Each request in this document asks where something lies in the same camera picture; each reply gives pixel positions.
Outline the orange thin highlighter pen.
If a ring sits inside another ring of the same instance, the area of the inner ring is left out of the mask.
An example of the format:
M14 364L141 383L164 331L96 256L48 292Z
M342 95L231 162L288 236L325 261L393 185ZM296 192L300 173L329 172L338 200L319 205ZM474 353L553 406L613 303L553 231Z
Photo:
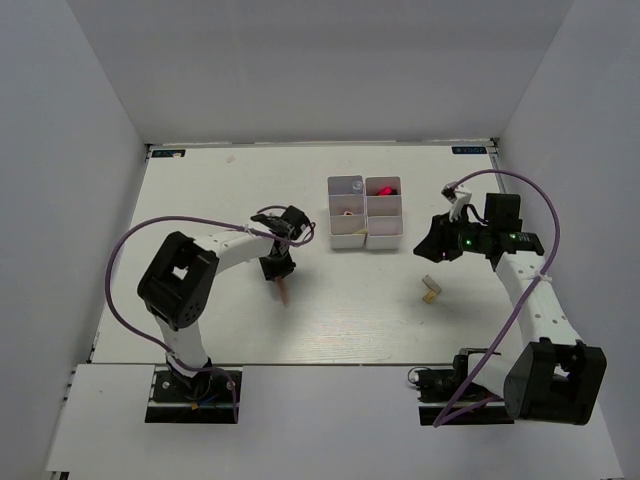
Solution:
M286 282L283 278L276 279L276 285L279 290L280 298L284 306L288 306L290 303L290 294Z

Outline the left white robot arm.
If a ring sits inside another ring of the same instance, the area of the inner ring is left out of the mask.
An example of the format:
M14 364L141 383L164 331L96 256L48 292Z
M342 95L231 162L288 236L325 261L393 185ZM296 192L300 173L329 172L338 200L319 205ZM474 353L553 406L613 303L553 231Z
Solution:
M280 283L295 270L292 243L315 224L290 205L280 214L258 211L246 227L227 227L202 238L179 231L169 234L143 274L137 294L156 319L170 352L167 365L177 387L199 399L211 387L212 365L202 344L198 320L209 299L215 277L256 259L264 279Z

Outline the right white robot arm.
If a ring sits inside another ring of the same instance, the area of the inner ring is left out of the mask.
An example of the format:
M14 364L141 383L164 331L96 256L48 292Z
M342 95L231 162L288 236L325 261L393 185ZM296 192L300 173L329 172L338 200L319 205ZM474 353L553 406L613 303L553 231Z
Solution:
M432 219L415 255L434 263L469 252L484 256L505 288L516 312L523 350L514 359L493 350L466 348L453 360L449 376L413 372L410 381L426 401L445 398L488 403L503 401L514 420L585 425L591 418L607 360L588 346L570 324L542 269L544 249L534 233L522 229L520 198L489 193L479 215L463 187L447 187L450 210Z

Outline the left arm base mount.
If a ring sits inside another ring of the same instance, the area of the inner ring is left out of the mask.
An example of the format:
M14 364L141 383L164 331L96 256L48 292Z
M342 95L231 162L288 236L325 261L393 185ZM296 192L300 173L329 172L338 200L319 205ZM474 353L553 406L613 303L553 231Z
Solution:
M147 424L236 424L240 411L242 370L228 370L234 385L220 373L211 373L195 390L168 367L157 367L146 407Z

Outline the pink black highlighter marker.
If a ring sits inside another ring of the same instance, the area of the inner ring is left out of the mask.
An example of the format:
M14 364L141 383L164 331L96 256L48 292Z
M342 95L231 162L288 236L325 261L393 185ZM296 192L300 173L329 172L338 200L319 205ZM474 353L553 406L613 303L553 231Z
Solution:
M384 187L378 192L378 196L393 196L397 194L398 194L397 190L390 186Z

